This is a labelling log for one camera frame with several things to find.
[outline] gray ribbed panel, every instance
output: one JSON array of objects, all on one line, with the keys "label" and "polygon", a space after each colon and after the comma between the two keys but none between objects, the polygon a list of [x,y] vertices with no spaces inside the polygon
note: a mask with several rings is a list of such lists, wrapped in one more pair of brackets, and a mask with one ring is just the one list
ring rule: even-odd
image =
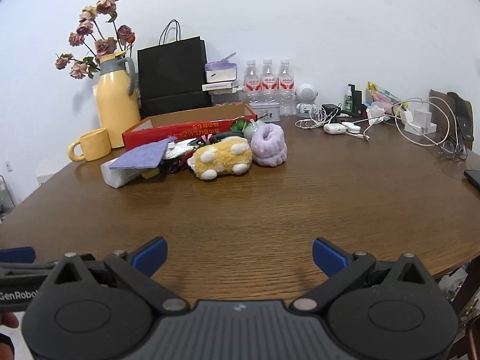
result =
[{"label": "gray ribbed panel", "polygon": [[352,360],[314,317],[289,313],[279,300],[198,302],[164,318],[125,360]]}]

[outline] gray handle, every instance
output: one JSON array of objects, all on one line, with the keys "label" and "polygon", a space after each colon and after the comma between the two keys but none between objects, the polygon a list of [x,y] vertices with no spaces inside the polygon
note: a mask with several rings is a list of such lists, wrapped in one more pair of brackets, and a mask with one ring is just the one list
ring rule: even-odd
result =
[{"label": "gray handle", "polygon": [[119,64],[125,64],[125,62],[128,64],[128,72],[130,74],[130,85],[128,87],[128,95],[131,96],[133,95],[135,90],[135,83],[137,81],[137,72],[135,71],[135,64],[133,59],[131,59],[129,56],[126,56],[118,60]]}]

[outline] purple cloth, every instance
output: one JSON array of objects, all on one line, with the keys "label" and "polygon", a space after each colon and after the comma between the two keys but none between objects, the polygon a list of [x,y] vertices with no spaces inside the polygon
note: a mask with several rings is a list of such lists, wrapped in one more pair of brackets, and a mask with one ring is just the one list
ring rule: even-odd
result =
[{"label": "purple cloth", "polygon": [[287,160],[283,130],[276,124],[261,125],[251,138],[253,160],[263,167],[277,167]]},{"label": "purple cloth", "polygon": [[122,154],[109,166],[110,169],[152,169],[162,160],[169,142],[174,138],[166,138],[159,142],[147,143]]}]

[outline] pink flower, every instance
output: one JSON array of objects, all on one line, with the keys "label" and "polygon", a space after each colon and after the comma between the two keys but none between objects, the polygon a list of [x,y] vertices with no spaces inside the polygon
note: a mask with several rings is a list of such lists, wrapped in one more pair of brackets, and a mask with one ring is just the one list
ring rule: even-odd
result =
[{"label": "pink flower", "polygon": [[112,54],[117,48],[117,41],[112,37],[108,39],[99,39],[95,42],[95,49],[97,50],[97,57],[100,59],[101,56],[106,54]]},{"label": "pink flower", "polygon": [[71,32],[68,38],[68,43],[70,43],[70,46],[80,46],[85,43],[85,37],[75,32]]},{"label": "pink flower", "polygon": [[131,28],[125,24],[118,28],[117,35],[122,46],[124,46],[126,43],[135,42],[135,32],[131,32]]},{"label": "pink flower", "polygon": [[87,74],[87,64],[86,63],[81,63],[79,64],[78,62],[74,62],[73,66],[71,67],[70,71],[70,76],[73,77],[74,79],[79,79],[81,80],[83,77],[85,77]]},{"label": "pink flower", "polygon": [[97,12],[103,15],[111,15],[117,11],[117,4],[115,1],[119,0],[98,0]]},{"label": "pink flower", "polygon": [[62,54],[62,55],[60,55],[57,58],[57,60],[55,61],[55,67],[58,70],[64,69],[70,63],[71,58],[73,58],[72,54]]},{"label": "pink flower", "polygon": [[80,22],[77,27],[77,34],[89,35],[91,33],[93,33],[93,23],[90,20],[84,20]]},{"label": "pink flower", "polygon": [[82,9],[82,13],[80,14],[80,21],[84,21],[84,20],[94,21],[95,17],[97,17],[97,7],[92,7],[92,5],[87,5],[85,8]]}]

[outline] yellow plush toy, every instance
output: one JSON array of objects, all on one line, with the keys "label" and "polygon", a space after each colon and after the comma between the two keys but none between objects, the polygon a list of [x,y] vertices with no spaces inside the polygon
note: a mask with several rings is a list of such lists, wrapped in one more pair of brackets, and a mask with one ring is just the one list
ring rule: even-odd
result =
[{"label": "yellow plush toy", "polygon": [[241,175],[251,165],[250,146],[245,138],[225,138],[222,142],[198,149],[187,164],[202,180],[213,180],[224,173]]}]

